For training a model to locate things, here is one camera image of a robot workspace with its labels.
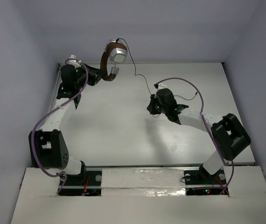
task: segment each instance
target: brown leather strap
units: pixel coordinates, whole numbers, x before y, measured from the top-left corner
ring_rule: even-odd
[[[100,69],[105,69],[106,70],[106,74],[102,76],[102,79],[105,81],[113,81],[116,77],[115,74],[111,74],[108,75],[108,71],[107,71],[107,61],[108,61],[108,57],[111,53],[111,51],[115,48],[122,48],[124,50],[127,50],[127,47],[122,44],[122,43],[116,43],[116,42],[111,42],[106,46],[106,51],[104,51],[102,57],[101,57],[101,64],[100,64]]]

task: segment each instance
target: purple cable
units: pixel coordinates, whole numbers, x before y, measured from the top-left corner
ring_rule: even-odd
[[[201,101],[202,101],[202,107],[201,107],[201,109],[200,109],[200,113],[201,113],[201,115],[202,115],[203,124],[204,124],[205,128],[207,129],[207,133],[209,134],[209,136],[210,136],[210,138],[211,138],[211,140],[212,140],[212,142],[213,142],[213,144],[214,144],[214,146],[215,146],[215,148],[216,148],[216,150],[217,150],[217,152],[218,152],[218,154],[219,154],[219,156],[220,156],[220,158],[221,158],[223,164],[226,165],[226,163],[225,163],[225,161],[224,161],[224,158],[223,158],[223,156],[221,155],[221,152],[220,152],[220,150],[219,150],[219,148],[218,148],[218,146],[217,146],[217,144],[216,144],[216,142],[215,142],[215,140],[214,140],[214,138],[213,138],[213,135],[212,135],[212,133],[211,133],[210,130],[209,130],[208,124],[207,124],[207,122],[206,122],[206,120],[205,120],[205,118],[204,118],[204,116],[203,116],[203,105],[204,105],[204,103],[203,103],[203,96],[202,96],[201,92],[199,91],[199,89],[198,89],[193,83],[189,82],[189,81],[186,80],[186,79],[179,78],[179,77],[166,78],[166,79],[163,79],[163,80],[157,82],[157,84],[159,84],[159,83],[161,83],[161,82],[164,82],[164,81],[171,80],[171,79],[179,79],[179,80],[185,81],[186,83],[189,83],[190,85],[192,85],[192,86],[196,89],[196,91],[198,92],[199,97],[200,97],[200,99],[201,99]]]
[[[179,78],[179,77],[166,78],[166,79],[163,79],[163,80],[157,82],[157,84],[162,83],[164,81],[171,80],[171,79],[179,79],[179,80],[185,81],[186,83],[189,83],[190,85],[192,85],[196,89],[196,91],[198,92],[198,94],[200,96],[200,99],[202,101],[202,107],[200,109],[200,113],[202,115],[203,124],[204,124],[205,128],[207,129],[207,133],[209,134],[209,136],[210,136],[210,138],[211,138],[211,140],[212,140],[212,142],[213,142],[213,144],[214,144],[214,146],[215,146],[215,148],[216,148],[216,150],[217,150],[217,152],[218,152],[223,164],[226,166],[227,164],[225,163],[224,158],[221,155],[221,152],[220,152],[220,150],[219,150],[219,148],[218,148],[218,146],[217,146],[217,144],[216,144],[216,142],[215,142],[215,140],[213,138],[213,135],[212,135],[212,133],[209,130],[208,124],[207,124],[207,122],[206,122],[206,120],[205,120],[205,118],[203,116],[203,105],[204,105],[204,103],[203,103],[203,96],[202,96],[201,92],[199,91],[199,89],[193,83],[191,83],[190,81],[188,81],[188,80],[186,80],[184,78]],[[231,177],[230,177],[229,181],[227,182],[226,186],[224,188],[221,188],[221,187],[210,187],[210,189],[213,189],[213,188],[216,188],[216,189],[221,188],[221,189],[223,189],[221,191],[220,195],[223,194],[224,191],[227,192],[226,189],[227,189],[229,183],[231,182],[232,176],[234,174],[234,163],[233,163],[233,161],[231,161],[231,165],[232,165],[232,173],[231,173]]]
[[[87,67],[85,66],[84,63],[81,63],[79,60],[77,59],[74,59],[74,58],[68,58],[65,62],[67,63],[69,60],[75,60],[77,62],[80,63],[81,66],[84,67],[85,69],[85,72],[86,74],[88,74],[88,69]],[[85,79],[85,83],[82,87],[82,89],[75,95],[73,96],[72,98],[70,98],[68,101],[64,102],[63,104],[61,104],[60,106],[54,108],[52,111],[50,111],[49,113],[47,113],[45,116],[43,116],[37,123],[36,125],[34,126],[34,128],[32,129],[32,133],[31,133],[31,148],[32,148],[32,153],[34,155],[34,158],[35,158],[35,161],[36,161],[36,164],[38,165],[38,167],[44,172],[44,174],[50,176],[50,177],[58,177],[60,175],[63,175],[64,176],[64,180],[63,180],[63,183],[61,185],[61,187],[58,189],[57,193],[59,193],[61,191],[61,189],[63,188],[64,184],[66,183],[67,181],[67,175],[64,171],[60,172],[60,173],[57,173],[55,175],[47,172],[47,170],[42,166],[41,162],[39,161],[39,158],[38,158],[38,155],[36,154],[36,150],[35,150],[35,131],[37,130],[38,126],[51,114],[53,114],[55,111],[59,110],[60,107],[62,106],[65,106],[67,105],[69,102],[71,102],[72,100],[74,100],[77,96],[79,96],[82,91],[85,89],[86,85],[87,85],[87,81],[88,81],[88,75],[86,76],[86,79]]]

